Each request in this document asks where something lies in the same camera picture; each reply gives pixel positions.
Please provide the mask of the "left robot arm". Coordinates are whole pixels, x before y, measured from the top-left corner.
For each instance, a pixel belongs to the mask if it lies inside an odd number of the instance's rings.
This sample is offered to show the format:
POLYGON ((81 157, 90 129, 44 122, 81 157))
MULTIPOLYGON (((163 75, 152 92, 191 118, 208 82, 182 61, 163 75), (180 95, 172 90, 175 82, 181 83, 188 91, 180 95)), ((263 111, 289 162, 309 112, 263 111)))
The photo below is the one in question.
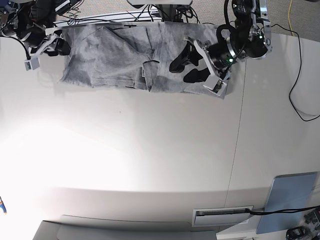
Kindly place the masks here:
POLYGON ((218 91, 226 86, 231 67, 238 60, 261 59, 272 50, 265 0, 226 0, 223 14, 225 24, 216 29, 217 43, 202 43, 188 37, 182 52, 169 65, 171 73, 182 73, 187 65, 198 66, 204 60, 205 69, 193 69, 183 80, 206 84, 213 80, 210 89, 218 91))

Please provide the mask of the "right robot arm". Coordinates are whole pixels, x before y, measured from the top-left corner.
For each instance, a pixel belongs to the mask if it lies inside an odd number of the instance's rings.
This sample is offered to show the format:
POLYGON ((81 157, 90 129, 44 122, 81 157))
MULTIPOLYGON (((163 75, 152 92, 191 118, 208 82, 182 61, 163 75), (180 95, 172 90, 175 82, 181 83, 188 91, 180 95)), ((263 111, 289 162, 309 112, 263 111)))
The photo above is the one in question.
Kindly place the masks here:
POLYGON ((55 27, 56 15, 70 5, 69 0, 2 0, 0 36, 20 43, 27 63, 43 53, 50 57, 67 56, 71 47, 62 31, 47 35, 46 29, 55 27))

